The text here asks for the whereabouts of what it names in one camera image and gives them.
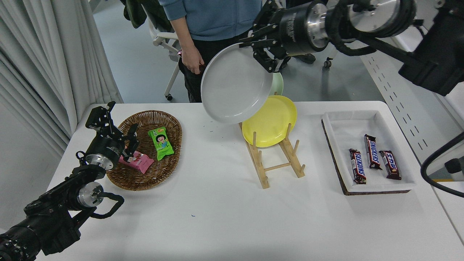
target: black pants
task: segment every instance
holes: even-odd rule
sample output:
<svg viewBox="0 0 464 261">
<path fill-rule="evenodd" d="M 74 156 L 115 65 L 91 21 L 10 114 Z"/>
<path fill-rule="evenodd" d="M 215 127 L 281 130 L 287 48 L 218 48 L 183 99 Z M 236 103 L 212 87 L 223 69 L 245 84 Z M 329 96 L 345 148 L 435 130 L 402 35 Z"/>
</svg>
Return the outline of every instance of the black pants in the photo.
<svg viewBox="0 0 464 261">
<path fill-rule="evenodd" d="M 217 53 L 228 46 L 238 43 L 239 40 L 245 38 L 247 34 L 248 30 L 241 35 L 229 39 L 218 41 L 193 40 L 193 43 L 200 52 L 206 67 Z M 200 74 L 191 72 L 182 63 L 182 58 L 179 59 L 179 70 L 184 74 L 185 88 L 188 92 L 188 100 L 191 103 L 201 102 L 201 79 L 203 78 L 203 72 Z"/>
</svg>

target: blue hoodie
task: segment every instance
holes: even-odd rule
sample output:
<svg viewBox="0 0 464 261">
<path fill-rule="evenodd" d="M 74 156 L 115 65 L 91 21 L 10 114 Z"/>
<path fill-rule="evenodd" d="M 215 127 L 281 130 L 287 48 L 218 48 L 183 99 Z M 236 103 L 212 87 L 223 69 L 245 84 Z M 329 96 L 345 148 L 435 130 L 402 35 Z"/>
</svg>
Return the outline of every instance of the blue hoodie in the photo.
<svg viewBox="0 0 464 261">
<path fill-rule="evenodd" d="M 186 17 L 192 39 L 216 41 L 253 25 L 261 0 L 159 0 L 169 20 Z"/>
</svg>

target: snickers logo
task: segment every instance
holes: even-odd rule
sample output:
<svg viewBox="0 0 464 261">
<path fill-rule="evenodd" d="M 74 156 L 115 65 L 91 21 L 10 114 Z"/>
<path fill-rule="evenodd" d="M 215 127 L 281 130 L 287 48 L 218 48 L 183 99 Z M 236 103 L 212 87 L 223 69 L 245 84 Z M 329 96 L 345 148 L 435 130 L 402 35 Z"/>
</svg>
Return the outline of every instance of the snickers logo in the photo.
<svg viewBox="0 0 464 261">
<path fill-rule="evenodd" d="M 397 170 L 398 168 L 396 167 L 395 159 L 393 159 L 393 154 L 385 152 L 385 156 L 387 157 L 388 164 L 390 164 L 390 167 L 392 167 L 392 169 Z"/>
<path fill-rule="evenodd" d="M 364 168 L 362 167 L 362 159 L 361 159 L 361 154 L 355 153 L 354 158 L 356 159 L 356 166 L 358 167 L 358 172 L 359 174 L 365 176 L 364 174 Z"/>
<path fill-rule="evenodd" d="M 377 154 L 377 146 L 375 145 L 375 142 L 369 141 L 369 147 L 371 149 L 372 161 L 380 165 L 379 155 Z"/>
</svg>

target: pink snack package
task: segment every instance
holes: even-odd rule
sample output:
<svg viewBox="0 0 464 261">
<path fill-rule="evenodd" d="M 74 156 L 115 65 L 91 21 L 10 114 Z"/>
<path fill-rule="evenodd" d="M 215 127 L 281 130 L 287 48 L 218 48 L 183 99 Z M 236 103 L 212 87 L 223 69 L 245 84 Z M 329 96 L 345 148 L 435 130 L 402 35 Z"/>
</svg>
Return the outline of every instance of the pink snack package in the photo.
<svg viewBox="0 0 464 261">
<path fill-rule="evenodd" d="M 153 159 L 149 158 L 146 154 L 138 151 L 134 152 L 134 157 L 129 158 L 130 162 L 123 160 L 122 156 L 119 158 L 119 162 L 128 165 L 136 170 L 140 170 L 143 174 L 148 170 L 148 167 L 154 162 Z"/>
</svg>

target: robotic arm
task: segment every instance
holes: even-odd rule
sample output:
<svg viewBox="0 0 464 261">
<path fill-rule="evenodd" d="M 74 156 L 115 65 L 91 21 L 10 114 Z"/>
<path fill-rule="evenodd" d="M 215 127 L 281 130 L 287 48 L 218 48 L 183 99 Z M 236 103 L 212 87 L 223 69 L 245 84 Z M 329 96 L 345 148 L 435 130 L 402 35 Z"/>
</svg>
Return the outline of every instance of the robotic arm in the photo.
<svg viewBox="0 0 464 261">
<path fill-rule="evenodd" d="M 99 106 L 90 112 L 85 126 L 96 130 L 97 135 L 86 152 L 76 153 L 80 166 L 65 181 L 28 204 L 24 208 L 26 219 L 0 235 L 0 261 L 35 260 L 40 250 L 45 255 L 62 252 L 79 240 L 79 228 L 89 217 L 110 217 L 124 203 L 122 196 L 104 192 L 95 182 L 117 164 L 121 155 L 124 160 L 132 157 L 139 143 L 137 124 L 127 135 L 113 125 L 110 112 L 114 105 L 110 102 L 106 108 Z M 116 204 L 104 215 L 95 213 L 105 197 Z M 80 212 L 71 217 L 69 210 Z"/>
<path fill-rule="evenodd" d="M 329 42 L 349 56 L 379 50 L 404 63 L 401 76 L 445 96 L 464 81 L 464 1 L 440 0 L 437 8 L 430 31 L 415 51 L 406 52 L 378 38 L 420 24 L 414 20 L 414 0 L 340 0 L 331 9 L 318 0 L 290 9 L 268 0 L 241 47 L 251 46 L 254 58 L 268 72 L 278 72 L 286 57 L 320 52 Z M 368 46 L 346 46 L 355 40 Z"/>
</svg>

